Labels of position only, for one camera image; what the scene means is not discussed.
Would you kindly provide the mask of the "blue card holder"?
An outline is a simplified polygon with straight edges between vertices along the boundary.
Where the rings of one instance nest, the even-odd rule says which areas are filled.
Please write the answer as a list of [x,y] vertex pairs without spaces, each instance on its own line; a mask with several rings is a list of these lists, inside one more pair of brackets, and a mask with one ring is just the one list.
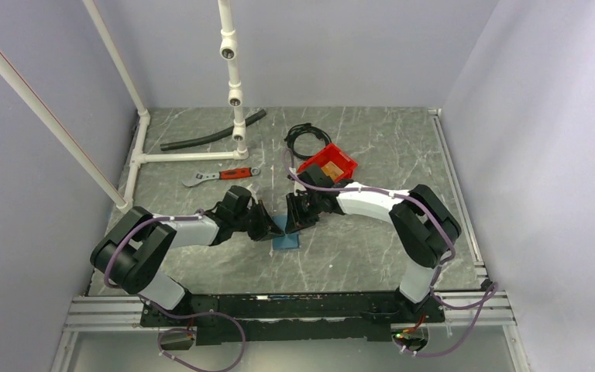
[[[282,229],[286,226],[287,215],[275,215],[273,221]],[[298,232],[285,233],[283,236],[273,238],[271,247],[273,251],[295,250],[300,247],[300,234]]]

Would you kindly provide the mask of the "red plastic bin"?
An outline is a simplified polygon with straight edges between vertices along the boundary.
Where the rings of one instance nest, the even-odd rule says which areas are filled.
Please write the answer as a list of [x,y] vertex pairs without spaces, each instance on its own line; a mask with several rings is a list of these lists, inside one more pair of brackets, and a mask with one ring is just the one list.
[[358,163],[334,143],[326,145],[314,156],[307,159],[298,169],[301,173],[311,165],[318,165],[334,182],[352,179]]

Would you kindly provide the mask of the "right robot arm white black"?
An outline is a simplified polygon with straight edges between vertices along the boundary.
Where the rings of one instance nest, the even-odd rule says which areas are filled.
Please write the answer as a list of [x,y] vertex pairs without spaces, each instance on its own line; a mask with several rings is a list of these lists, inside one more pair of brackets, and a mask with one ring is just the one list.
[[397,314],[406,322],[423,315],[442,259],[454,256],[454,243],[461,234],[460,224],[432,189],[423,184],[411,190],[389,190],[352,179],[334,182],[315,165],[299,174],[289,170],[288,176],[297,186],[286,196],[284,231],[310,228],[322,213],[360,215],[390,223],[408,255],[398,286]]

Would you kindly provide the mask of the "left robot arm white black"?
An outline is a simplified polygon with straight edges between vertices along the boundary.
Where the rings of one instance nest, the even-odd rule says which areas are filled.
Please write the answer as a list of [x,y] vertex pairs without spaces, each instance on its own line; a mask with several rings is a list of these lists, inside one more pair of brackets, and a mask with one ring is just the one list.
[[191,293],[160,269],[167,253],[176,247],[217,246],[240,232],[254,242],[284,235],[251,190],[232,186],[213,208],[192,215],[131,208],[93,249],[90,262],[107,287],[160,306],[161,315],[179,326],[190,318]]

